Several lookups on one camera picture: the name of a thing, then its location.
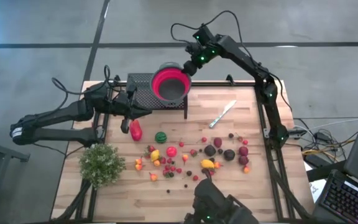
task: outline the potted plant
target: potted plant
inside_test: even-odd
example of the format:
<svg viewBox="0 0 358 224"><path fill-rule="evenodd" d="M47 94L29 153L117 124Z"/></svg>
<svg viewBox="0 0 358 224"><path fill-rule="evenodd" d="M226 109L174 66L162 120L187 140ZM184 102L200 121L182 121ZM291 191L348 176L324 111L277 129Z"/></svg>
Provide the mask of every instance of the potted plant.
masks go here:
<svg viewBox="0 0 358 224"><path fill-rule="evenodd" d="M115 183L126 169L125 158L119 157L118 148L108 144L95 144L80 157L81 176L100 188Z"/></svg>

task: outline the gray floor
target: gray floor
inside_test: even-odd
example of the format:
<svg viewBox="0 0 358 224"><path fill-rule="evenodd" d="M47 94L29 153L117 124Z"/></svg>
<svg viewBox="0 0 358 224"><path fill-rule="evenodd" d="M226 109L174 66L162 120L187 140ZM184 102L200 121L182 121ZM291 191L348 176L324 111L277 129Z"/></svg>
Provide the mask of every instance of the gray floor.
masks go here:
<svg viewBox="0 0 358 224"><path fill-rule="evenodd" d="M0 44L92 43L103 2L0 0ZM112 0L100 42L172 42L172 23L198 26L225 9L239 17L245 42L358 42L358 0ZM229 15L210 28L238 40ZM178 28L175 34L190 39L192 33ZM358 47L249 50L285 81L294 117L305 118L309 127L358 117ZM52 85L51 77L79 91L90 52L90 48L0 49L0 145L31 153L27 164L10 165L0 193L0 223L48 220L63 158L54 151L16 146L9 126L23 115L52 110L62 101L64 94ZM103 79L104 64L126 79L127 73L153 72L166 61L188 59L183 49L99 49L90 80ZM223 59L215 59L194 79L221 80L228 73L251 79ZM70 96L68 102L74 100L76 96ZM341 141L358 130L358 121L326 129ZM67 142L40 143L61 151L67 146Z"/></svg>

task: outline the table surface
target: table surface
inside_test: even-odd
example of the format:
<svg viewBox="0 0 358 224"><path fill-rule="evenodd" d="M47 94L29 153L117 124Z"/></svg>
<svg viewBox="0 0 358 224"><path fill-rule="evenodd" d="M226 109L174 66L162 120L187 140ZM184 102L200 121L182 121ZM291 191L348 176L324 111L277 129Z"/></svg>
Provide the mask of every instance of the table surface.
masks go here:
<svg viewBox="0 0 358 224"><path fill-rule="evenodd" d="M97 82L85 82L83 88L95 83ZM209 129L209 123L231 100L237 100L237 103L213 129ZM277 97L277 105L282 123L287 128L292 128L294 125L292 113L281 96ZM203 136L208 138L207 143L211 143L215 137L220 137L223 140L223 149L237 151L241 143L229 139L229 133L238 133L249 141L247 147L249 148L250 172L243 173L242 166L237 162L238 155L233 161L227 162L222 155L216 154L215 160L221 162L223 167L213 175L214 184L224 195L231 194L239 199L259 221L277 220L253 88L192 87L188 94L188 119L183 119L183 111L153 111L152 114L139 119L143 130L143 136L139 142L134 142L130 134L121 132L121 119L120 116L110 116L106 143L119 148L119 154L126 158L127 169L122 172L121 178L115 184L98 190L94 210L95 222L183 221L186 213L194 211L191 206L194 189L199 182L192 181L189 177L184 178L185 171L191 170L204 178L201 173L200 160L208 157L203 153L197 157L190 156L183 165L181 155L189 154L191 149L197 151L203 149L207 145L199 141ZM82 129L90 126L91 121L75 122L73 128ZM167 134L168 141L165 144L154 142L154 135L158 131L164 131ZM184 147L178 146L180 139L185 143ZM166 156L165 150L168 146L177 147L178 155L174 160L177 167L181 167L184 172L176 174L174 178L166 179L162 175L163 167L154 167L146 159L143 159L144 169L136 171L135 159L138 159L150 144L159 149L162 156ZM71 142L67 152L79 146L79 143ZM291 191L306 210L312 212L313 199L300 149L295 146L284 146L282 151ZM81 175L78 156L82 153L83 149L72 154L64 163L52 218L63 213L80 189ZM151 182L149 172L157 174L158 181ZM281 190L280 198L286 214L284 194ZM85 200L83 215L86 215L88 211L88 199L89 193Z"/></svg>

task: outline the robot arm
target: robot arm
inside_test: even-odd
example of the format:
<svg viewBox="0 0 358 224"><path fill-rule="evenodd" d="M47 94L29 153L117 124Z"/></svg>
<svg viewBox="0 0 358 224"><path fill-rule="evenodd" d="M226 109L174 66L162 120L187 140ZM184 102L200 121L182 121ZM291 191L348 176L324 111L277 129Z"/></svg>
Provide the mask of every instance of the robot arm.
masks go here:
<svg viewBox="0 0 358 224"><path fill-rule="evenodd" d="M66 108L24 116L16 124L11 125L12 140L18 145L32 144L39 140L78 141L85 147L90 147L99 141L94 128L61 130L42 127L65 121L87 121L97 112L124 116L121 131L128 133L130 119L137 119L152 112L134 100L136 87L129 86L126 91L119 91L113 100L109 100L109 87L101 85L104 84L89 87L83 99L73 102Z"/></svg>
<svg viewBox="0 0 358 224"><path fill-rule="evenodd" d="M288 131L281 123L276 104L277 86L267 68L238 48L238 44L228 35L213 34L207 26L201 26L193 35L197 43L191 43L186 51L191 60L183 66L183 72L193 76L198 68L216 56L232 60L255 79L256 97L262 102L270 125L269 143L271 148L281 148L288 139Z"/></svg>

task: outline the small watermelon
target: small watermelon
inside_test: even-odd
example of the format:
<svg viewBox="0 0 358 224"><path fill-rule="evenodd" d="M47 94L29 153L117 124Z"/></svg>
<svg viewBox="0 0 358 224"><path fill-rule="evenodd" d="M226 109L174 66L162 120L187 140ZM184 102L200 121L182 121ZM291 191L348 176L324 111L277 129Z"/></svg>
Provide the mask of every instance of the small watermelon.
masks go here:
<svg viewBox="0 0 358 224"><path fill-rule="evenodd" d="M162 131L155 134L155 142L162 144L165 143L166 141L167 141L167 135Z"/></svg>

